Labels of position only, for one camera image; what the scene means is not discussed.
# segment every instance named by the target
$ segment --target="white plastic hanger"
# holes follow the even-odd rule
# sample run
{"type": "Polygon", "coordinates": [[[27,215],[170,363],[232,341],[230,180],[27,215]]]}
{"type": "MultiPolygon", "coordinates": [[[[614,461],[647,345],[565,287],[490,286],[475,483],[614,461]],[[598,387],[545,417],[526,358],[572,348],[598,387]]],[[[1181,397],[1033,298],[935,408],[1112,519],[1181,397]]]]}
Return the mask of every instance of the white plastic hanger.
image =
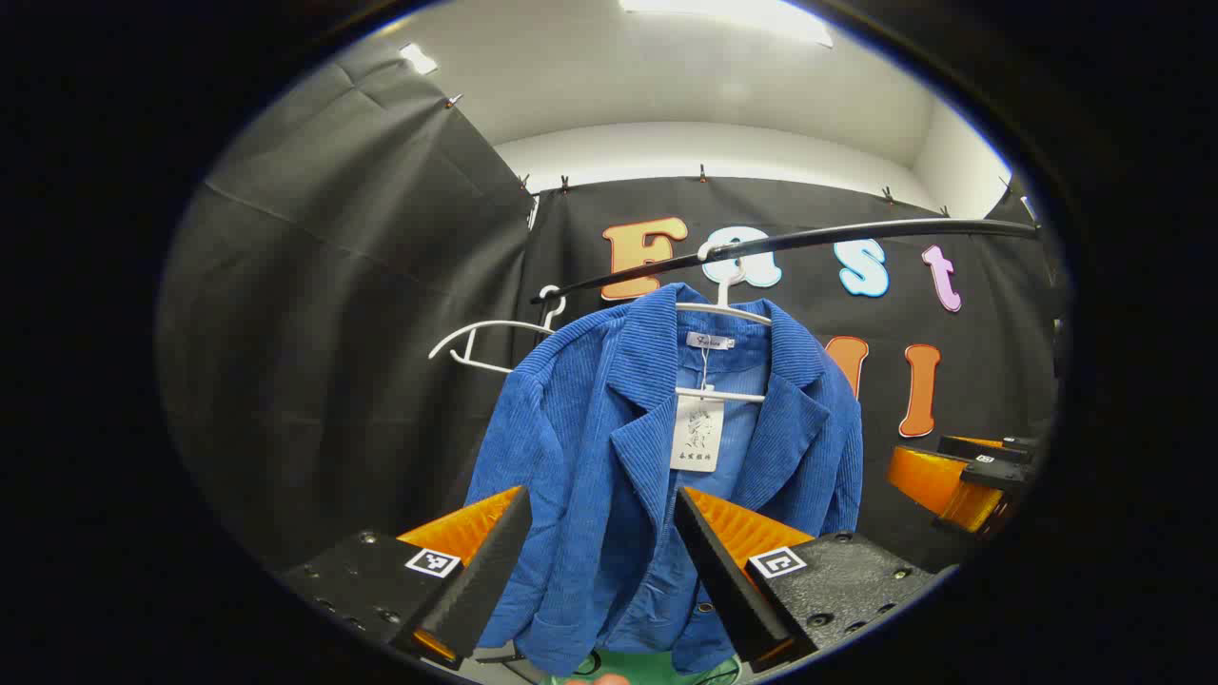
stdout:
{"type": "MultiPolygon", "coordinates": [[[[551,290],[558,290],[558,286],[557,285],[547,285],[546,288],[542,288],[540,296],[544,297],[546,294],[549,293],[551,290]]],[[[448,335],[446,335],[443,340],[441,340],[440,342],[436,342],[436,346],[432,347],[430,352],[428,352],[428,358],[430,360],[430,358],[435,357],[440,352],[440,350],[443,350],[445,345],[452,342],[454,339],[457,339],[458,336],[460,336],[460,334],[469,333],[469,338],[465,340],[465,356],[464,357],[459,356],[456,350],[448,350],[448,355],[457,363],[465,364],[465,366],[469,366],[469,367],[485,368],[485,369],[488,369],[488,371],[497,371],[499,373],[512,373],[510,368],[498,367],[498,366],[488,364],[488,363],[485,363],[485,362],[476,362],[476,361],[469,358],[470,353],[474,351],[474,334],[477,332],[477,329],[479,328],[488,328],[488,327],[492,327],[492,325],[507,325],[507,327],[513,327],[513,328],[527,328],[529,330],[536,330],[537,333],[544,333],[546,335],[549,335],[549,334],[554,333],[554,329],[552,329],[549,327],[549,322],[553,321],[553,318],[557,314],[563,313],[563,310],[565,310],[565,308],[566,308],[566,297],[564,296],[564,297],[559,299],[559,301],[558,301],[558,308],[557,310],[554,310],[552,312],[546,312],[546,323],[543,325],[537,325],[537,324],[532,324],[532,323],[525,323],[523,321],[480,321],[477,323],[471,323],[469,325],[458,328],[457,330],[454,330],[454,332],[449,333],[448,335]]]]}
{"type": "MultiPolygon", "coordinates": [[[[721,245],[720,243],[704,243],[702,247],[698,247],[698,260],[705,262],[706,255],[711,247],[721,245]]],[[[725,279],[719,284],[719,301],[714,305],[702,305],[699,302],[677,302],[677,310],[682,312],[709,312],[713,314],[723,314],[728,317],[743,318],[748,321],[754,321],[758,323],[764,323],[765,325],[772,325],[769,318],[761,314],[754,314],[753,312],[745,312],[742,310],[732,308],[727,302],[727,289],[737,283],[744,280],[744,262],[739,258],[736,261],[736,275],[725,279]]],[[[706,384],[706,375],[703,372],[703,385],[706,384]]],[[[677,388],[677,395],[685,395],[687,397],[703,397],[706,400],[736,400],[738,402],[754,402],[760,403],[765,401],[765,395],[744,395],[741,392],[719,392],[716,390],[703,390],[695,388],[677,388]]]]}

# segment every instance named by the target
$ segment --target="clothing tag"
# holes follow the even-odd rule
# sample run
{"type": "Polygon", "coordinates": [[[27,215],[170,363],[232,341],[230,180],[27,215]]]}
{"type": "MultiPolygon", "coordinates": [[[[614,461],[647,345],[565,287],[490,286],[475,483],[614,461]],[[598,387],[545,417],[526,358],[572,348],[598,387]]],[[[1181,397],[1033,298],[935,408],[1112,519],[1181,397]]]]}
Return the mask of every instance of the clothing tag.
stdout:
{"type": "Polygon", "coordinates": [[[710,335],[709,333],[694,333],[691,330],[686,334],[686,345],[704,350],[731,350],[736,346],[736,340],[722,335],[710,335]]]}
{"type": "Polygon", "coordinates": [[[715,467],[719,466],[719,441],[722,436],[722,400],[680,395],[669,468],[703,473],[715,470],[715,467]]]}

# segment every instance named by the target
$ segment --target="orange letter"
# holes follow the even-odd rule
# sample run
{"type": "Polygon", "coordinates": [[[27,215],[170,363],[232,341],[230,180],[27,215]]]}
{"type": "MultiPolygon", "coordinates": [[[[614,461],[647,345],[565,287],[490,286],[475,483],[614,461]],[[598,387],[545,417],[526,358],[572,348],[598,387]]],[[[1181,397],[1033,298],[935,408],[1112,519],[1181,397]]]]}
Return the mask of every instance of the orange letter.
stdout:
{"type": "MultiPolygon", "coordinates": [[[[609,227],[600,235],[609,241],[610,246],[609,271],[618,273],[641,267],[648,262],[671,258],[672,243],[669,238],[685,240],[686,235],[689,235],[689,229],[686,228],[683,221],[671,217],[609,227]],[[647,244],[648,235],[653,236],[650,245],[647,244]]],[[[605,285],[600,289],[600,296],[605,300],[630,300],[647,295],[659,286],[659,280],[644,275],[605,285]]]]}
{"type": "Polygon", "coordinates": [[[854,399],[859,399],[859,380],[862,379],[862,360],[867,358],[867,342],[849,335],[838,335],[825,346],[829,357],[842,367],[842,373],[850,382],[854,399]]]}
{"type": "Polygon", "coordinates": [[[934,416],[931,414],[934,403],[934,367],[939,366],[937,347],[931,345],[910,345],[905,347],[905,360],[910,363],[910,406],[898,433],[901,438],[921,438],[934,430],[934,416]]]}

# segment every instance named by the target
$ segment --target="hanger hook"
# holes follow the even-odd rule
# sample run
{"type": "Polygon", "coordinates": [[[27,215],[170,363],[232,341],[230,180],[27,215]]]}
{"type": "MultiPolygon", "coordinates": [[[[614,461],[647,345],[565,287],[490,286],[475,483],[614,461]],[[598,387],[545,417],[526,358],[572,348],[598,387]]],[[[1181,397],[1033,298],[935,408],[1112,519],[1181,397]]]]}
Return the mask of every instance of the hanger hook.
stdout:
{"type": "MultiPolygon", "coordinates": [[[[731,245],[731,243],[711,243],[709,240],[706,243],[703,243],[698,247],[698,261],[705,262],[706,257],[710,255],[711,247],[721,247],[726,245],[731,245]]],[[[737,257],[732,261],[736,262],[736,274],[732,275],[731,278],[725,278],[723,280],[719,282],[717,306],[720,307],[727,306],[727,289],[736,285],[737,283],[742,283],[747,277],[747,274],[744,273],[744,260],[737,257]]]]}
{"type": "MultiPolygon", "coordinates": [[[[538,297],[544,297],[547,293],[553,293],[554,290],[558,290],[557,285],[547,285],[546,288],[541,289],[541,293],[538,293],[537,296],[538,297]]],[[[555,314],[560,314],[564,311],[566,311],[566,295],[563,295],[561,297],[558,299],[558,308],[557,310],[554,310],[552,312],[546,312],[546,323],[543,323],[542,325],[544,328],[549,328],[549,321],[552,318],[554,318],[555,314]]]]}

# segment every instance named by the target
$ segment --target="paper hang tag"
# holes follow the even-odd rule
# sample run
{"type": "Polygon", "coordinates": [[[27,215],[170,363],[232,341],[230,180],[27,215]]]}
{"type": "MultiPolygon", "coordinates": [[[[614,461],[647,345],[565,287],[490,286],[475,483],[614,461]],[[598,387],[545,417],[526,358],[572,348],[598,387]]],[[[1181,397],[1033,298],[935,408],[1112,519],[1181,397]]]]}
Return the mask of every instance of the paper hang tag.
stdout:
{"type": "Polygon", "coordinates": [[[703,473],[715,470],[719,466],[719,441],[722,436],[722,400],[678,396],[669,468],[703,473]]]}

